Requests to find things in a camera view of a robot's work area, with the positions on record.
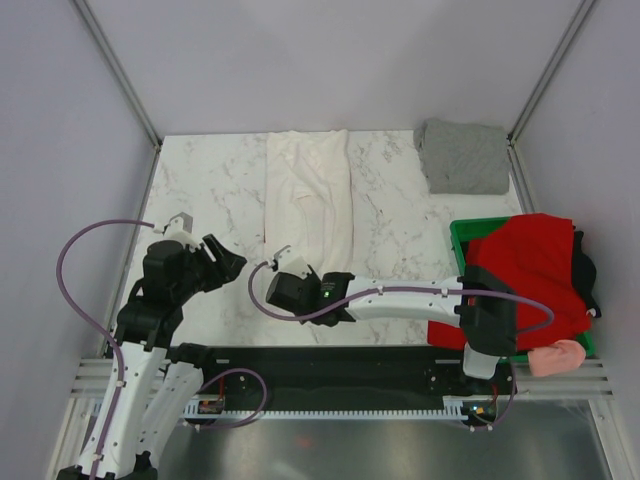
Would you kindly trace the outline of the white red printed t shirt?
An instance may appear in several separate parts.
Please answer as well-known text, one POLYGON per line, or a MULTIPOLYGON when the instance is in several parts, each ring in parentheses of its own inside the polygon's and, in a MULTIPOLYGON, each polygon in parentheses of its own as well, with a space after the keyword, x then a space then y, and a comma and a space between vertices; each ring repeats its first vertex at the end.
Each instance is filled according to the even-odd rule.
POLYGON ((351 269, 354 220, 349 132, 266 138, 264 254, 291 246, 320 275, 351 269))

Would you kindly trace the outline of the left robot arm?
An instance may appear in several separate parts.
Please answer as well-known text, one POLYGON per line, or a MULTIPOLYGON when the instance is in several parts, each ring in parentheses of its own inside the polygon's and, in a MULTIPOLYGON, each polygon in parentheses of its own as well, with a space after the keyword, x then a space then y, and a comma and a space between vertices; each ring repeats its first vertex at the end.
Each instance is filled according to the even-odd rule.
POLYGON ((172 361, 159 391, 151 391, 183 307, 236 280, 246 263, 212 235, 196 246, 164 239, 148 247, 142 276, 117 316, 109 383, 93 430, 58 478, 157 478, 159 457, 188 400, 211 392, 220 378, 207 360, 172 361))

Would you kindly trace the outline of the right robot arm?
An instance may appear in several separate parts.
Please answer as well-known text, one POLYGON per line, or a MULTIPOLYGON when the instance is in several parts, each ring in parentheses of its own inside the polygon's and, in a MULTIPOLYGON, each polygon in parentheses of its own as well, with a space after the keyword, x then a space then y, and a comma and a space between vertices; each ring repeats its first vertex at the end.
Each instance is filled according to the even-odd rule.
POLYGON ((444 280, 381 280, 350 272, 278 272, 266 303, 300 322, 335 326, 383 318, 426 320, 459 329, 463 364, 458 381, 467 392, 483 392, 494 381, 498 360, 517 350, 515 291, 489 271, 469 266, 444 280))

